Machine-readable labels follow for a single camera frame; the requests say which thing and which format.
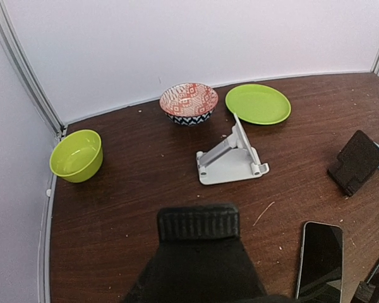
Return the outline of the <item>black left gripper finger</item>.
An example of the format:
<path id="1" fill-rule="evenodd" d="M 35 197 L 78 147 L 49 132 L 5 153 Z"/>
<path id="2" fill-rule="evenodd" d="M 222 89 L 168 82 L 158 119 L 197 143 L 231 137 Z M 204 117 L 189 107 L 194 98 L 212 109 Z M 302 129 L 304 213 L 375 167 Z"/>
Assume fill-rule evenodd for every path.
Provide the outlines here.
<path id="1" fill-rule="evenodd" d="M 244 302 L 266 296 L 232 203 L 163 208 L 159 246 L 123 302 Z"/>

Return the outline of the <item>black triangular phone stand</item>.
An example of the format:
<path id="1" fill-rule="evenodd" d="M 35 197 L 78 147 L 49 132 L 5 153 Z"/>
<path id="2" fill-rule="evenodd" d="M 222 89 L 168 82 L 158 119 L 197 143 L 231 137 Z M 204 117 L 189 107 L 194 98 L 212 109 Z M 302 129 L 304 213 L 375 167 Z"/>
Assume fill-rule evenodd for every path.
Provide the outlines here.
<path id="1" fill-rule="evenodd" d="M 379 166 L 379 147 L 362 130 L 357 130 L 337 155 L 327 174 L 343 193 L 353 196 Z"/>

